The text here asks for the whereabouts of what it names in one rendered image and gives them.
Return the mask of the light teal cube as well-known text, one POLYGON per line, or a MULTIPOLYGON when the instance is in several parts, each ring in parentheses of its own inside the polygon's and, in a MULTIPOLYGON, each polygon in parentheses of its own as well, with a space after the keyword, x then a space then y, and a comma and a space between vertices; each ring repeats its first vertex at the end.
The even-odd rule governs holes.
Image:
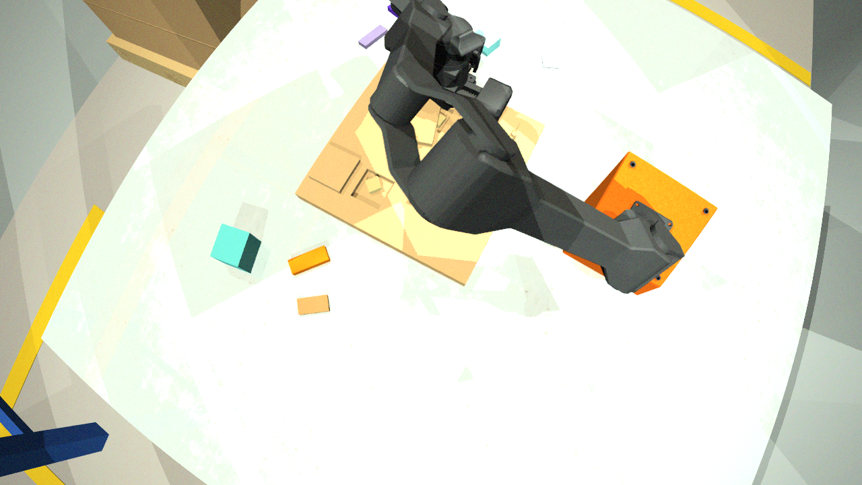
POLYGON ((500 46, 501 38, 497 34, 494 34, 492 31, 487 30, 486 27, 482 26, 482 28, 480 28, 480 30, 477 30, 476 33, 480 34, 480 36, 486 37, 486 43, 484 44, 484 48, 482 50, 483 55, 485 55, 486 57, 488 57, 490 53, 494 52, 500 46))

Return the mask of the turquoise cube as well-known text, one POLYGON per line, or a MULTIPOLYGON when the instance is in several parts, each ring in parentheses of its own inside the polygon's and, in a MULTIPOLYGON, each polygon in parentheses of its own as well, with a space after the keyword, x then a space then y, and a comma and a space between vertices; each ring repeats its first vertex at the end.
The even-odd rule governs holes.
POLYGON ((213 243, 210 257, 251 273, 260 246, 261 240, 250 232, 222 224, 218 237, 213 243))

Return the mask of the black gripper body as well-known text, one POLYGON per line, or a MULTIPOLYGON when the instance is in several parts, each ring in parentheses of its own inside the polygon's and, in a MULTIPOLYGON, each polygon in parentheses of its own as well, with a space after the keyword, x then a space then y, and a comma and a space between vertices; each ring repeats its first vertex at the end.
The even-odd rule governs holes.
POLYGON ((492 79, 492 77, 486 81, 483 87, 474 85, 477 77, 470 74, 471 67, 470 58, 466 59, 464 64, 454 67, 445 67, 435 63, 434 79, 447 91, 476 98, 492 113, 494 119, 499 121, 513 95, 511 86, 492 79))

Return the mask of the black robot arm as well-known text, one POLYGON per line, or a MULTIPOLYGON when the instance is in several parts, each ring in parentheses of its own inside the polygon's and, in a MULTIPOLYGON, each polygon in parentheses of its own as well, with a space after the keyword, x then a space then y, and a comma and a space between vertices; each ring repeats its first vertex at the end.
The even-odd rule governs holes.
POLYGON ((423 219, 468 234, 528 234, 599 265, 607 285, 622 294, 635 293, 686 256, 670 233, 671 219, 643 202, 613 219, 533 174, 482 102, 434 79, 435 63, 454 67, 468 58, 476 73, 486 37, 441 0, 390 2, 399 18, 384 36, 390 55, 368 112, 382 130, 391 176, 423 219), (450 102, 463 118, 421 160, 411 120, 431 96, 450 102))

